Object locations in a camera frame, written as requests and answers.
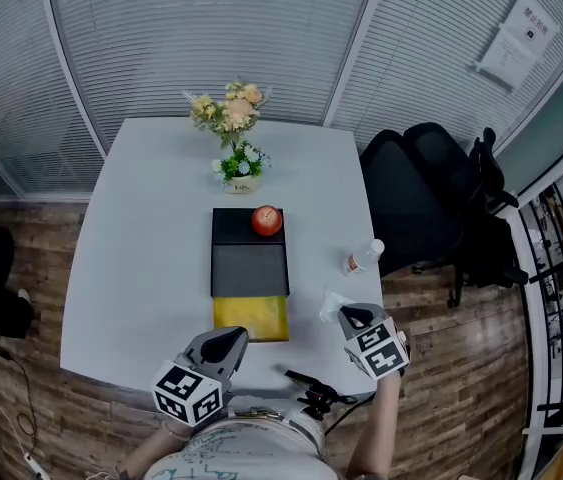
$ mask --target bottle cap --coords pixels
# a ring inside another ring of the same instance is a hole
[[[383,245],[381,240],[375,238],[372,242],[370,242],[370,249],[372,249],[372,252],[375,254],[382,254],[385,250],[385,245]]]

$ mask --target flower vase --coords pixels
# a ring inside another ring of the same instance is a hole
[[[259,187],[261,176],[240,176],[223,183],[223,190],[228,194],[247,194]]]

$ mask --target peach flower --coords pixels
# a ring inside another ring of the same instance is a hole
[[[257,111],[246,100],[230,100],[226,102],[225,107],[235,119],[257,115]]]
[[[254,84],[248,84],[243,88],[243,92],[245,93],[245,99],[248,100],[253,105],[256,105],[263,99],[263,95],[259,88]]]

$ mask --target yellow mat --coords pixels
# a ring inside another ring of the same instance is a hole
[[[288,341],[285,297],[214,298],[214,328],[240,325],[250,341]]]

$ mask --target flower bouquet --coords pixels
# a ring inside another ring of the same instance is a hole
[[[270,167],[272,160],[259,148],[243,138],[259,119],[259,109],[270,99],[254,84],[236,81],[225,86],[225,101],[215,102],[207,94],[183,95],[192,104],[190,118],[200,130],[209,130],[221,139],[221,148],[232,148],[232,154],[224,160],[213,160],[212,167],[217,179],[223,181],[227,192],[251,192],[258,186],[258,176],[263,167]]]

